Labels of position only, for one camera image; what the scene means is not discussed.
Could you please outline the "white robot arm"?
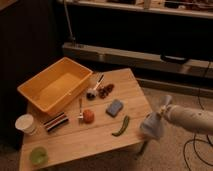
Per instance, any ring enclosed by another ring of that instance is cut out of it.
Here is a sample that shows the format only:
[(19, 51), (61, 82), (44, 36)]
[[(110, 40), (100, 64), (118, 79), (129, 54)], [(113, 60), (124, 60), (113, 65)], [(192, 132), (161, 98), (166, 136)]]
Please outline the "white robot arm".
[(189, 132), (213, 135), (213, 112), (174, 105), (171, 95), (165, 95), (158, 110), (147, 115), (140, 131), (150, 139), (159, 140), (164, 132), (163, 119)]

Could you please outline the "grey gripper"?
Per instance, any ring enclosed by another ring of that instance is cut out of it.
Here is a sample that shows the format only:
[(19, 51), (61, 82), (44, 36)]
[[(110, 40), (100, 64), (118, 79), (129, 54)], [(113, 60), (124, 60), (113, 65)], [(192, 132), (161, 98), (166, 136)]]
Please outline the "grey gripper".
[[(161, 99), (161, 107), (167, 107), (172, 103), (172, 96), (165, 95)], [(159, 140), (164, 133), (161, 117), (156, 112), (148, 114), (140, 125), (140, 131), (150, 139)]]

